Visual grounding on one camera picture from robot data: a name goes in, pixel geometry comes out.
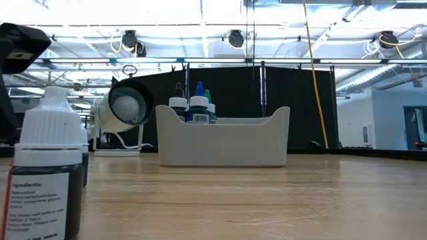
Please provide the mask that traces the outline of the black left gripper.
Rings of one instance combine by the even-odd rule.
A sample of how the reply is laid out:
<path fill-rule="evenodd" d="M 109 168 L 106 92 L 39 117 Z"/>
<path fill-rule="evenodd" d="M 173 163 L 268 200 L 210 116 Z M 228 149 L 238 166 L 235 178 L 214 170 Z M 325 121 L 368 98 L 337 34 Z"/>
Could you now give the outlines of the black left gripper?
<path fill-rule="evenodd" d="M 0 72 L 17 74 L 25 71 L 51 44 L 40 29 L 3 23 L 0 25 Z M 17 116 L 3 76 L 0 75 L 0 143 L 15 136 Z"/>

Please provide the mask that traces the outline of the black food coloring bottle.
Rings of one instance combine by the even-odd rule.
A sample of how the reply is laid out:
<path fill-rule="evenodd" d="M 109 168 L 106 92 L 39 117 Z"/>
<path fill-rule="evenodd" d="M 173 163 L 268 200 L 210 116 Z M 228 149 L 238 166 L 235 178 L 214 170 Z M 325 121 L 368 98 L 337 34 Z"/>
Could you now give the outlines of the black food coloring bottle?
<path fill-rule="evenodd" d="M 168 106 L 176 112 L 182 121 L 186 122 L 189 106 L 180 82 L 176 83 L 173 95 L 169 98 Z"/>

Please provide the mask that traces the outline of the blue food coloring bottle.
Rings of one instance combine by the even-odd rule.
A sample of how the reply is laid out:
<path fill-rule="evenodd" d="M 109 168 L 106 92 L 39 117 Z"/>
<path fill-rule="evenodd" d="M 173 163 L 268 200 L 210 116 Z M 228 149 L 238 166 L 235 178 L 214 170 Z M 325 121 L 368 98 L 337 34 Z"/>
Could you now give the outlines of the blue food coloring bottle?
<path fill-rule="evenodd" d="M 194 96 L 189 99 L 189 109 L 187 110 L 187 123 L 209 124 L 208 113 L 209 99 L 205 96 L 205 90 L 201 81 L 197 82 Z"/>

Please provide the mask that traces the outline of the green food coloring bottle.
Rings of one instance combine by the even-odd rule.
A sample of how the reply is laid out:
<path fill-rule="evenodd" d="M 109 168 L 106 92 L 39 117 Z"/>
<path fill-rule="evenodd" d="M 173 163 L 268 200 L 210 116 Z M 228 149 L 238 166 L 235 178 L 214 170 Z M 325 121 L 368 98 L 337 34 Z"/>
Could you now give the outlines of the green food coloring bottle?
<path fill-rule="evenodd" d="M 216 106 L 211 102 L 211 95 L 210 95 L 209 89 L 205 90 L 204 96 L 208 98 L 207 111 L 209 113 L 209 123 L 216 124 L 217 123 Z"/>

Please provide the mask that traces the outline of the small dark dropper bottle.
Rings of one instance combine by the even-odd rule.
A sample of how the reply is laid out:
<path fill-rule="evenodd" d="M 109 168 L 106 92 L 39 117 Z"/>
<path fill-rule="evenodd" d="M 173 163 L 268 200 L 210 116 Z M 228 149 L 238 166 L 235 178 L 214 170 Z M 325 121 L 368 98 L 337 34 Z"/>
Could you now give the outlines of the small dark dropper bottle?
<path fill-rule="evenodd" d="M 74 240 L 83 190 L 81 119 L 50 86 L 26 111 L 7 179 L 0 240 Z"/>
<path fill-rule="evenodd" d="M 83 144 L 83 149 L 82 149 L 82 164 L 84 167 L 83 188 L 85 188 L 87 186 L 88 165 L 89 165 L 89 143 L 87 138 L 87 129 L 81 125 L 80 132 L 81 132 L 81 142 Z"/>

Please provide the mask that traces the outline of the white spot lamp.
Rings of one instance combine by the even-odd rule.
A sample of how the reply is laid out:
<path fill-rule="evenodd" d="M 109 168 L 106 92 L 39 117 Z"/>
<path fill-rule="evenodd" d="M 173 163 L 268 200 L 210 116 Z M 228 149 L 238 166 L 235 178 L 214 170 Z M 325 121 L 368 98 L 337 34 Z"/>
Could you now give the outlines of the white spot lamp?
<path fill-rule="evenodd" d="M 124 79 L 111 86 L 109 92 L 94 106 L 93 150 L 98 157 L 138 157 L 143 146 L 143 124 L 154 111 L 154 96 L 141 81 Z M 138 127 L 137 145 L 125 144 L 119 135 Z M 98 149 L 97 140 L 101 132 L 115 135 L 122 145 L 121 149 Z"/>

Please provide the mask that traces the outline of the long ceiling light bar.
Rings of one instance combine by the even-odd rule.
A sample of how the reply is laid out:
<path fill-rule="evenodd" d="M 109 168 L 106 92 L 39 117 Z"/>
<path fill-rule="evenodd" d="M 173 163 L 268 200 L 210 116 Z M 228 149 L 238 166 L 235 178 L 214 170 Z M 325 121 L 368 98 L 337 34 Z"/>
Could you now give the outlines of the long ceiling light bar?
<path fill-rule="evenodd" d="M 314 64 L 427 64 L 427 59 L 241 59 L 241 58 L 150 58 L 150 57 L 128 57 L 128 58 L 52 58 L 36 59 L 35 63 L 314 63 Z"/>

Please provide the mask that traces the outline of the gray plastic bin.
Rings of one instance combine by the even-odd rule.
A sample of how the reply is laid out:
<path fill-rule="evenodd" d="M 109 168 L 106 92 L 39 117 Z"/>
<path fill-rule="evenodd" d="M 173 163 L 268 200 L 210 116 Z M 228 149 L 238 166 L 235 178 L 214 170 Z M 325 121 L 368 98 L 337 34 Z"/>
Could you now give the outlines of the gray plastic bin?
<path fill-rule="evenodd" d="M 169 167 L 283 167 L 289 107 L 262 118 L 218 118 L 216 124 L 180 120 L 167 105 L 155 108 L 159 162 Z"/>

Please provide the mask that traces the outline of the black partition curtain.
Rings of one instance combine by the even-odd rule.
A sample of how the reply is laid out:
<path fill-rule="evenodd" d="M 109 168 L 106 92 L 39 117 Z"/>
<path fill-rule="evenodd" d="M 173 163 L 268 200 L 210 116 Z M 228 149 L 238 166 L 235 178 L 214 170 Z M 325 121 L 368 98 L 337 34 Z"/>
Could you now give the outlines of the black partition curtain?
<path fill-rule="evenodd" d="M 156 105 L 166 105 L 176 83 L 195 92 L 201 81 L 209 89 L 218 117 L 257 118 L 289 107 L 288 147 L 306 148 L 311 141 L 338 146 L 336 96 L 329 71 L 278 67 L 191 69 L 137 78 L 153 93 Z"/>

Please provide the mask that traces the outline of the black metal table frame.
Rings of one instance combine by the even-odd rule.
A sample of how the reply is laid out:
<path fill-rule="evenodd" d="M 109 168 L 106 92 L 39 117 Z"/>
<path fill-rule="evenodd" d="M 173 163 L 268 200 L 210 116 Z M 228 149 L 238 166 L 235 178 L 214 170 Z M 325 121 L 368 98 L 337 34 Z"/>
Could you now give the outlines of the black metal table frame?
<path fill-rule="evenodd" d="M 288 149 L 287 152 L 288 154 L 300 154 L 300 155 L 355 155 L 355 156 L 362 156 L 362 157 L 376 157 L 376 158 L 427 162 L 427 151 L 384 150 L 384 149 L 366 149 L 366 148 L 343 148 L 343 149 L 294 148 L 294 149 Z"/>

